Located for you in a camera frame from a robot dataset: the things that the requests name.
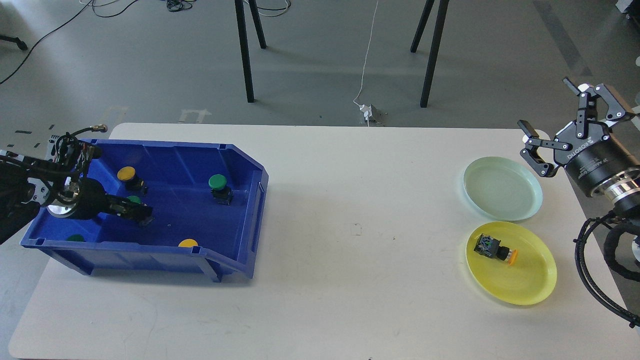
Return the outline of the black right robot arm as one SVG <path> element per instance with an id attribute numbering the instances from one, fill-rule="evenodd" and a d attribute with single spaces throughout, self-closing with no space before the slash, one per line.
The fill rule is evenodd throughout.
<path id="1" fill-rule="evenodd" d="M 612 209 L 599 218 L 588 218 L 574 239 L 574 263 L 586 290 L 607 310 L 624 319 L 630 328 L 638 328 L 640 318 L 625 309 L 596 284 L 585 258 L 586 242 L 599 226 L 607 228 L 602 248 L 603 259 L 610 271 L 622 278 L 638 282 L 639 272 L 628 269 L 617 260 L 617 249 L 623 235 L 633 236 L 639 244 L 639 161 L 618 141 L 613 128 L 637 117 L 630 106 L 618 98 L 614 88 L 601 83 L 563 83 L 578 98 L 576 117 L 553 138 L 542 139 L 528 121 L 518 121 L 524 132 L 524 148 L 519 151 L 526 163 L 543 178 L 554 177 L 558 169 L 585 196 L 605 196 Z"/>

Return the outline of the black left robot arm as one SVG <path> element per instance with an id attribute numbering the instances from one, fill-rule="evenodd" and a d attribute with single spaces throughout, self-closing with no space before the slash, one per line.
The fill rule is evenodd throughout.
<path id="1" fill-rule="evenodd" d="M 153 208 L 140 200 L 109 194 L 89 177 L 91 163 L 103 151 L 79 139 L 86 132 L 106 132 L 103 124 L 52 136 L 45 158 L 1 151 L 1 241 L 6 242 L 34 220 L 42 208 L 70 220 L 90 220 L 98 214 L 116 215 L 146 226 Z"/>

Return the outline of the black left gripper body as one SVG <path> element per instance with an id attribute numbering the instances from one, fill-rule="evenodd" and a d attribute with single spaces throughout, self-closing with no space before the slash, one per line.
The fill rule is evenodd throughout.
<path id="1" fill-rule="evenodd" d="M 108 199 L 103 185 L 94 178 L 67 180 L 63 191 L 47 211 L 58 219 L 90 220 L 108 211 Z"/>

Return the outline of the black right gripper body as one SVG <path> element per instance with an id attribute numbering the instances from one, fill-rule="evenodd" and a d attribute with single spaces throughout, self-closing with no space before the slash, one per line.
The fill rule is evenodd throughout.
<path id="1" fill-rule="evenodd" d="M 590 123 L 587 136 L 577 136 L 576 124 L 570 122 L 554 141 L 569 145 L 554 150 L 554 162 L 562 166 L 574 184 L 588 198 L 605 192 L 604 184 L 627 177 L 639 179 L 639 162 L 617 141 L 605 124 Z"/>

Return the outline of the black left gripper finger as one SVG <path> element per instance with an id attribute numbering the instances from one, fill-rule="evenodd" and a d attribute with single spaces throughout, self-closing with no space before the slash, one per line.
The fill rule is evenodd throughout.
<path id="1" fill-rule="evenodd" d="M 129 197 L 106 196 L 106 214 L 116 215 L 122 219 L 134 221 L 138 224 L 150 224 L 153 221 L 153 208 L 134 196 L 137 201 Z"/>

